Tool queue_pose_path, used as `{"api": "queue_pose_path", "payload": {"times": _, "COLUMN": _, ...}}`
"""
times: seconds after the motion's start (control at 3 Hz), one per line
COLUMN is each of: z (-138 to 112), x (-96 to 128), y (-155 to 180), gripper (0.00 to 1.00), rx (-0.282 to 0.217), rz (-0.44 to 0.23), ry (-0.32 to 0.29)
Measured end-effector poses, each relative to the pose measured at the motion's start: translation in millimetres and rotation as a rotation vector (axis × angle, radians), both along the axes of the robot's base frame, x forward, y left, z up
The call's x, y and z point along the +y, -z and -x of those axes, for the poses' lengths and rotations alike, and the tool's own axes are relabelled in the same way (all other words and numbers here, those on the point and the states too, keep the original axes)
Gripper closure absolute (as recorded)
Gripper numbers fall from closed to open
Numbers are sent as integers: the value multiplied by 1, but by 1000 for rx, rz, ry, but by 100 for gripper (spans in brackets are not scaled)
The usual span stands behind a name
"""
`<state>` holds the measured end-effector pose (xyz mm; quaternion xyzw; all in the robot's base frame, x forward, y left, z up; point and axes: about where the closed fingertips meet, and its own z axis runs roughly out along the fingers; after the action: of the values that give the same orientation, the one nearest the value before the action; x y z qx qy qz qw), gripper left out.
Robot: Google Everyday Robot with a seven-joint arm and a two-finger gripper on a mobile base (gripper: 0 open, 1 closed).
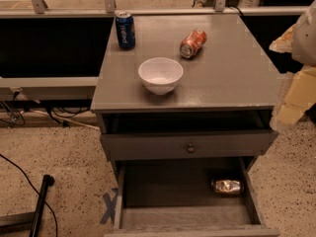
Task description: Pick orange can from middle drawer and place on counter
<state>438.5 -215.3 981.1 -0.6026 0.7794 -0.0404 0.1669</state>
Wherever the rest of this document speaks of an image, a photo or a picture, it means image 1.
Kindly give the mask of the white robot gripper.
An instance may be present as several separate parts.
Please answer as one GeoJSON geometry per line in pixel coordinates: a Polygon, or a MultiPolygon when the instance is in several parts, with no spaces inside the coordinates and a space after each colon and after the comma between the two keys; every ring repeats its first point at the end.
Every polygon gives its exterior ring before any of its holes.
{"type": "Polygon", "coordinates": [[[316,104],[316,68],[312,67],[316,66],[316,0],[296,24],[272,41],[269,50],[291,53],[294,60],[305,64],[285,77],[275,107],[275,126],[294,125],[316,104]]]}

